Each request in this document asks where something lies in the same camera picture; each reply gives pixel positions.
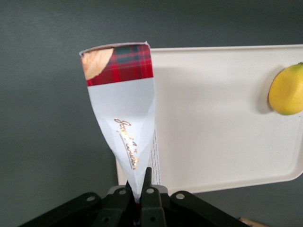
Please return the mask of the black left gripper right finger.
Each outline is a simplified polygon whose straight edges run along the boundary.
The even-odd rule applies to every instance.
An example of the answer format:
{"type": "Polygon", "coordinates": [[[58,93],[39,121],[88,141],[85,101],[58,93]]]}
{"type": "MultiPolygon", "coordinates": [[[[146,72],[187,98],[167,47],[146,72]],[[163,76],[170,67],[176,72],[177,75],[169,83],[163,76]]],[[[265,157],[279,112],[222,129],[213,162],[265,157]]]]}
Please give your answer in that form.
{"type": "Polygon", "coordinates": [[[142,227],[167,226],[161,194],[167,194],[167,188],[162,185],[152,185],[152,168],[147,167],[140,198],[142,227]]]}

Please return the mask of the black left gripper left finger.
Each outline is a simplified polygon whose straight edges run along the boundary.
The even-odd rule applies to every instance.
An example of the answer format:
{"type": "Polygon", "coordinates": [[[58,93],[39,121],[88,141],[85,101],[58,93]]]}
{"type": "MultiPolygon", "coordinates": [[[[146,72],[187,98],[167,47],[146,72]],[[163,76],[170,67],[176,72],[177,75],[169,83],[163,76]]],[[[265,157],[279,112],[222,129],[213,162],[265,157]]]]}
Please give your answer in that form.
{"type": "Polygon", "coordinates": [[[102,200],[102,207],[93,222],[95,227],[132,227],[133,193],[129,186],[112,187],[102,200]]]}

